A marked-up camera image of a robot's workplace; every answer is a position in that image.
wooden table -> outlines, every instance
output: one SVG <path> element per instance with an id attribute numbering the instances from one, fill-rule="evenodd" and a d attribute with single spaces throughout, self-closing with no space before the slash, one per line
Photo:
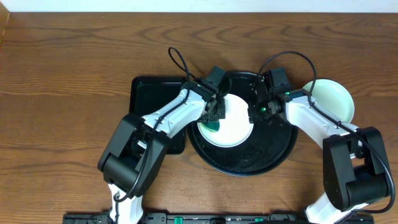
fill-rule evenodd
<path id="1" fill-rule="evenodd" d="M 109 209 L 97 161 L 128 112 L 134 77 L 184 75 L 167 55 L 171 45 L 198 76 L 214 65 L 258 71 L 277 52 L 304 53 L 320 78 L 352 94 L 353 123 L 381 131 L 398 179 L 396 14 L 12 13 L 0 53 L 1 223 L 61 223 L 64 213 Z M 312 78 L 295 55 L 276 67 L 296 88 Z M 300 132 L 289 158 L 256 177 L 214 170 L 188 142 L 165 158 L 144 206 L 268 213 L 304 209 L 322 192 L 322 151 Z M 398 222 L 398 207 L 376 220 Z"/>

white plate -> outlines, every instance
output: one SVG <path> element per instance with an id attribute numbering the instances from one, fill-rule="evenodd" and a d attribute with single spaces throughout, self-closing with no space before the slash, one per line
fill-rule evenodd
<path id="1" fill-rule="evenodd" d="M 310 91 L 312 82 L 303 89 Z M 354 100 L 346 88 L 332 80 L 320 79 L 315 82 L 312 96 L 326 110 L 350 123 L 354 117 Z"/>
<path id="2" fill-rule="evenodd" d="M 225 97 L 225 119 L 220 119 L 220 129 L 211 132 L 198 123 L 200 134 L 218 147 L 233 147 L 244 142 L 253 130 L 249 122 L 248 104 L 240 97 L 227 94 Z"/>

round black tray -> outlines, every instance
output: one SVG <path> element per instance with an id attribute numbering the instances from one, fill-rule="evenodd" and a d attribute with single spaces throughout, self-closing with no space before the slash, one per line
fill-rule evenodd
<path id="1" fill-rule="evenodd" d="M 229 72 L 231 91 L 249 103 L 256 99 L 251 84 L 256 74 Z M 199 132 L 197 122 L 188 126 L 188 136 L 199 156 L 209 165 L 232 175 L 258 175 L 277 167 L 292 151 L 298 129 L 281 118 L 254 124 L 250 136 L 235 147 L 218 147 L 209 143 Z"/>

